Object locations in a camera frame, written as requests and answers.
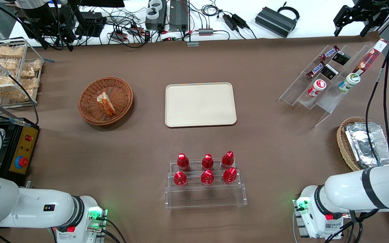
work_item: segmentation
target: white jar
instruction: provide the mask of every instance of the white jar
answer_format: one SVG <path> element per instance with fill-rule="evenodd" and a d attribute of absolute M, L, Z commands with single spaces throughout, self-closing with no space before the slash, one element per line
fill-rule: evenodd
<path fill-rule="evenodd" d="M 313 83 L 312 87 L 307 92 L 311 97 L 316 97 L 318 96 L 319 92 L 326 88 L 326 86 L 327 83 L 324 80 L 318 79 Z"/>
<path fill-rule="evenodd" d="M 349 89 L 351 89 L 353 86 L 357 85 L 361 81 L 361 78 L 358 74 L 349 74 L 343 82 L 341 82 L 338 85 L 338 88 L 343 91 L 347 92 Z"/>

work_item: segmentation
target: emergency stop button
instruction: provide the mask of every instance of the emergency stop button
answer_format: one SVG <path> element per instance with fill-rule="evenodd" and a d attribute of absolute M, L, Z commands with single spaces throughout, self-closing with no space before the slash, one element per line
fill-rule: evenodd
<path fill-rule="evenodd" d="M 16 166 L 17 169 L 24 168 L 28 165 L 29 161 L 27 158 L 23 156 L 18 156 L 16 160 L 14 161 L 14 166 Z"/>

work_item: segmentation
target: red button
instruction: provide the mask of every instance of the red button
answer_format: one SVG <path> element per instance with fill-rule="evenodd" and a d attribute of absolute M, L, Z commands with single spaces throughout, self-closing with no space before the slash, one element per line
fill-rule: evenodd
<path fill-rule="evenodd" d="M 333 220 L 334 216 L 332 216 L 331 214 L 327 214 L 327 215 L 325 215 L 325 218 L 326 218 L 326 220 Z"/>
<path fill-rule="evenodd" d="M 22 157 L 19 159 L 19 166 L 20 167 L 25 167 L 28 165 L 28 159 L 25 157 Z"/>

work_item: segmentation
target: wicker basket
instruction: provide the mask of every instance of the wicker basket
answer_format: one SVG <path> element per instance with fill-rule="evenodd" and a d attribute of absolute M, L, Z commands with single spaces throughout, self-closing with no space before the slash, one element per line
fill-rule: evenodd
<path fill-rule="evenodd" d="M 355 161 L 355 157 L 352 152 L 351 146 L 347 141 L 346 134 L 344 133 L 344 127 L 351 123 L 365 123 L 365 122 L 366 120 L 364 119 L 364 117 L 360 117 L 360 116 L 350 117 L 344 120 L 337 130 L 337 144 L 340 149 L 340 153 L 343 156 L 344 161 L 353 171 L 361 170 L 363 168 L 361 168 L 358 165 L 358 163 Z"/>
<path fill-rule="evenodd" d="M 108 116 L 97 103 L 97 96 L 106 92 L 111 100 L 116 115 Z M 79 113 L 88 123 L 98 126 L 109 125 L 121 119 L 133 103 L 133 91 L 124 80 L 105 77 L 90 83 L 80 95 L 77 105 Z"/>

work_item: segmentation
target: clear acrylic display rack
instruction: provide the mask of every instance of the clear acrylic display rack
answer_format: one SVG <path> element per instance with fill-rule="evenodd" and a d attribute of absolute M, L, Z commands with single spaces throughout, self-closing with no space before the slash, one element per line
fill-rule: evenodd
<path fill-rule="evenodd" d="M 220 206 L 247 205 L 245 196 L 245 186 L 242 180 L 236 162 L 233 166 L 237 169 L 237 178 L 231 184 L 222 183 L 221 177 L 224 170 L 219 167 L 220 158 L 213 159 L 214 182 L 209 186 L 201 184 L 201 175 L 204 172 L 201 164 L 202 160 L 190 161 L 190 172 L 185 172 L 188 184 L 185 187 L 175 185 L 173 177 L 175 172 L 179 171 L 176 161 L 170 161 L 168 178 L 166 182 L 166 203 L 165 208 L 189 209 L 189 208 L 208 208 Z"/>
<path fill-rule="evenodd" d="M 15 76 L 15 79 L 17 81 L 20 80 L 20 76 L 22 74 L 21 70 L 23 70 L 23 65 L 26 61 L 34 61 L 34 60 L 40 59 L 42 64 L 45 62 L 43 57 L 23 38 L 0 40 L 0 47 L 1 46 L 10 46 L 10 47 L 24 46 L 25 47 L 24 52 L 23 52 L 23 57 L 19 62 L 19 66 L 17 67 L 17 70 L 19 70 L 19 72 L 17 72 L 18 73 L 17 76 Z M 28 49 L 31 49 L 36 54 L 36 56 L 34 58 L 26 59 Z M 5 75 L 6 74 L 4 72 L 0 71 L 0 76 L 5 76 Z M 40 85 L 40 76 L 41 75 L 42 75 L 41 70 L 39 70 L 35 73 L 35 77 L 38 78 L 38 85 Z M 0 85 L 0 91 L 1 90 L 4 90 L 4 91 L 17 90 L 18 92 L 25 94 L 25 92 L 23 92 L 23 90 L 16 84 L 2 84 L 2 85 Z M 38 88 L 34 89 L 34 94 L 31 96 L 32 101 L 34 102 L 35 105 L 37 105 L 37 91 L 38 91 Z M 0 107 L 2 107 L 3 109 L 16 108 L 16 107 L 22 107 L 22 106 L 31 106 L 31 105 L 32 104 L 29 100 L 22 102 L 22 101 L 15 101 L 15 100 L 11 100 L 11 99 L 4 98 L 4 97 L 0 96 Z"/>
<path fill-rule="evenodd" d="M 296 80 L 289 86 L 289 88 L 286 89 L 286 91 L 278 99 L 284 100 L 291 106 L 294 106 L 297 102 L 301 103 L 309 110 L 315 107 L 316 105 L 321 107 L 325 111 L 325 113 L 320 118 L 315 127 L 318 126 L 327 117 L 329 117 L 329 115 L 331 115 L 331 113 L 334 111 L 340 101 L 344 98 L 346 92 L 341 91 L 338 88 L 338 85 L 346 78 L 348 74 L 350 74 L 354 70 L 354 68 L 358 65 L 358 62 L 370 50 L 370 46 L 367 45 L 361 48 L 360 51 L 355 51 L 354 49 L 346 45 L 340 49 L 344 53 L 351 56 L 351 58 L 345 63 L 345 65 L 341 65 L 338 62 L 332 60 L 332 57 L 329 57 L 327 60 L 323 61 L 325 64 L 330 65 L 338 72 L 336 76 L 329 80 L 327 77 L 325 77 L 319 72 L 317 75 L 315 75 L 315 77 L 313 77 L 313 79 L 309 78 L 306 74 L 319 65 L 319 63 L 321 62 L 319 56 L 325 54 L 332 48 L 332 46 L 326 46 L 313 59 L 313 61 L 309 65 L 307 65 L 307 67 L 301 72 L 298 78 L 296 78 Z M 308 94 L 308 90 L 317 79 L 324 80 L 327 83 L 327 87 L 325 90 L 321 91 L 318 96 L 311 97 Z"/>

